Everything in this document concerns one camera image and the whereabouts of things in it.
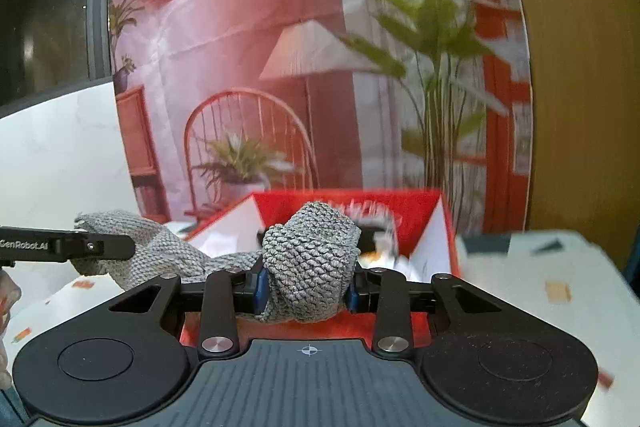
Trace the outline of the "person's left hand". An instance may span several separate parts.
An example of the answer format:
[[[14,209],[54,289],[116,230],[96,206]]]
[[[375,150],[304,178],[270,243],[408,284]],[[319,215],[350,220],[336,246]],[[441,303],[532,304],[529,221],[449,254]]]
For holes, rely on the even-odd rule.
[[[0,388],[9,389],[12,385],[12,377],[8,369],[8,356],[3,343],[3,335],[8,327],[11,310],[15,303],[22,297],[21,288],[11,279],[6,271],[0,272]]]

